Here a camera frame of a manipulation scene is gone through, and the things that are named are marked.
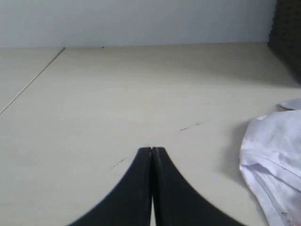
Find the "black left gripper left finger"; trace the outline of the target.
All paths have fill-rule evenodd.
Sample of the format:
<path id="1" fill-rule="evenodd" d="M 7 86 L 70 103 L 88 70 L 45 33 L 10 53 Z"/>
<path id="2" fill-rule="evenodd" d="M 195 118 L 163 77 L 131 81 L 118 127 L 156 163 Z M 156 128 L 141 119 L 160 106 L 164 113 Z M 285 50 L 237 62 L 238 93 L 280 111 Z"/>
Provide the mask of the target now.
<path id="1" fill-rule="evenodd" d="M 137 151 L 130 167 L 106 197 L 72 226 L 149 226 L 151 223 L 151 148 Z"/>

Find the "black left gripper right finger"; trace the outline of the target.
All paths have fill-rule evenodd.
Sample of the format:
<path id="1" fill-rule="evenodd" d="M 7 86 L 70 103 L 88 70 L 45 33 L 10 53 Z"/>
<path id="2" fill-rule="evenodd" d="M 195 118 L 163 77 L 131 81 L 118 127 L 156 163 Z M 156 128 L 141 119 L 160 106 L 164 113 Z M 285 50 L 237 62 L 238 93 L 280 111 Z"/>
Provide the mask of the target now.
<path id="1" fill-rule="evenodd" d="M 241 226 L 202 197 L 163 147 L 152 148 L 155 221 L 158 226 Z"/>

